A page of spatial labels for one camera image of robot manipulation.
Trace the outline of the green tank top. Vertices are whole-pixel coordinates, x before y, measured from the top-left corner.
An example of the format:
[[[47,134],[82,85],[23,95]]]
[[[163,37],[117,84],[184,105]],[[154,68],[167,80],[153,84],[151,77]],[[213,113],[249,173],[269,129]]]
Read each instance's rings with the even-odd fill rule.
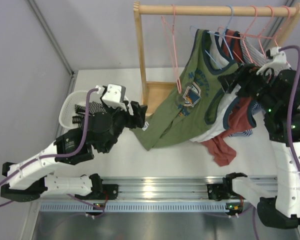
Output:
[[[223,68],[212,66],[209,57],[214,46],[208,30],[198,29],[190,58],[180,74],[181,92],[176,87],[146,118],[143,128],[133,130],[144,149],[164,148],[206,133],[217,119],[218,106],[227,88],[219,81],[238,69],[230,60]]]

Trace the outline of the blue hanger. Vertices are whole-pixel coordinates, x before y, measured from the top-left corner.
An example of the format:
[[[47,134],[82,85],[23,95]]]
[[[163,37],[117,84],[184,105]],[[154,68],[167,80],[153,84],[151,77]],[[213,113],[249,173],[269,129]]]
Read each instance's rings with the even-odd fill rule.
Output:
[[[216,45],[216,50],[211,50],[210,52],[208,52],[207,50],[205,51],[207,53],[207,55],[210,57],[210,59],[215,63],[215,65],[219,68],[219,69],[222,69],[224,67],[223,63],[225,63],[225,61],[227,60],[226,57],[228,57],[227,55],[226,56],[223,56],[223,59],[221,62],[218,62],[218,60],[221,60],[221,57],[222,57],[222,54],[224,54],[224,52],[222,51],[222,44],[224,46],[226,46],[227,48],[227,53],[229,54],[230,58],[232,60],[234,60],[234,57],[233,57],[233,54],[232,54],[232,51],[226,41],[226,31],[228,30],[228,27],[232,21],[232,18],[234,16],[234,8],[231,6],[231,5],[227,5],[227,7],[230,8],[231,10],[231,17],[228,21],[228,23],[226,24],[225,28],[224,28],[224,31],[220,34],[220,33],[217,33],[217,32],[212,32],[212,31],[209,31],[208,33],[210,34],[210,36],[214,36],[213,39],[214,39],[214,42],[215,42],[215,45]],[[211,53],[218,53],[220,55],[219,58],[214,58]]]

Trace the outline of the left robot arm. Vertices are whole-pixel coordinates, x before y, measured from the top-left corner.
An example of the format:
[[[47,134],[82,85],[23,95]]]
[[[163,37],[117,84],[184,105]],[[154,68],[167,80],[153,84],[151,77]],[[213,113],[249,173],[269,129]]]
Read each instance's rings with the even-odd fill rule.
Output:
[[[103,184],[97,173],[57,177],[53,172],[61,167],[93,160],[94,150],[102,154],[109,153],[125,128],[144,126],[148,107],[131,101],[127,110],[123,110],[92,101],[88,108],[86,115],[86,107],[75,104],[72,117],[75,128],[59,136],[45,150],[19,164],[3,164],[2,175],[7,181],[0,187],[2,198],[22,203],[43,196],[65,194],[81,201],[104,200],[107,189],[118,188],[117,185]]]

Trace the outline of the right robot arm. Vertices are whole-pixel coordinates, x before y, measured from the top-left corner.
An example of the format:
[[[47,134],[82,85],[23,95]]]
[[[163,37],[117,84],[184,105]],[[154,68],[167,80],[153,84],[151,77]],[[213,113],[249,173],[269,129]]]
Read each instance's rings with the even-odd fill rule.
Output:
[[[250,97],[265,110],[264,126],[274,150],[277,193],[255,184],[246,174],[233,172],[222,179],[228,198],[243,197],[270,228],[296,229],[300,226],[300,73],[284,69],[275,74],[253,64],[218,77],[227,93]]]

